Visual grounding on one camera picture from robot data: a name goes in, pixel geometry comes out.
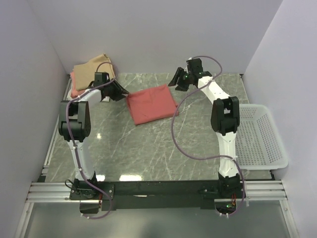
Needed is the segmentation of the red t-shirt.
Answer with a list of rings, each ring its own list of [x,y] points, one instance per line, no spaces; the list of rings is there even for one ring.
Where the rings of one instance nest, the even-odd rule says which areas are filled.
[[[127,108],[135,125],[178,115],[178,104],[166,84],[130,93]]]

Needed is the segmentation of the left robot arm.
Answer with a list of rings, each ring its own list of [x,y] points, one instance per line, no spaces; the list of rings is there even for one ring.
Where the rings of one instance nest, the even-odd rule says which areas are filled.
[[[99,195],[104,196],[98,187],[99,182],[89,154],[88,137],[92,127],[90,107],[106,97],[120,101],[128,93],[115,78],[110,78],[107,72],[95,72],[94,81],[81,95],[60,102],[58,132],[67,142],[75,166],[71,199],[86,200],[94,199]]]

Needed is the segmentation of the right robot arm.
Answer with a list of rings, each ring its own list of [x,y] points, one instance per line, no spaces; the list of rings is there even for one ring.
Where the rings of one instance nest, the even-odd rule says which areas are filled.
[[[237,164],[236,136],[240,125],[240,103],[236,96],[227,94],[215,81],[215,76],[203,69],[201,56],[189,58],[186,68],[179,67],[170,81],[177,91],[186,92],[190,85],[203,92],[212,103],[211,127],[219,145],[220,166],[217,193],[234,198],[243,190],[243,175]]]

